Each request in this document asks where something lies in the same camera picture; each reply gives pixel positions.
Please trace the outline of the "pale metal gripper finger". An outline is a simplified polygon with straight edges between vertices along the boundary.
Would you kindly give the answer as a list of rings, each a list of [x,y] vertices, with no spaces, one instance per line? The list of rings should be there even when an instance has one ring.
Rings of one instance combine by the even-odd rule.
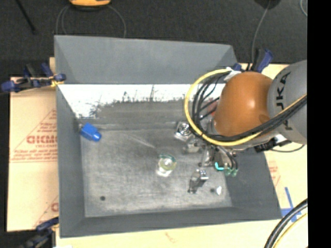
[[[200,142],[186,142],[182,148],[183,154],[201,153],[205,145]]]
[[[190,194],[195,194],[198,188],[202,187],[208,179],[209,177],[206,170],[196,169],[190,177],[188,192]]]

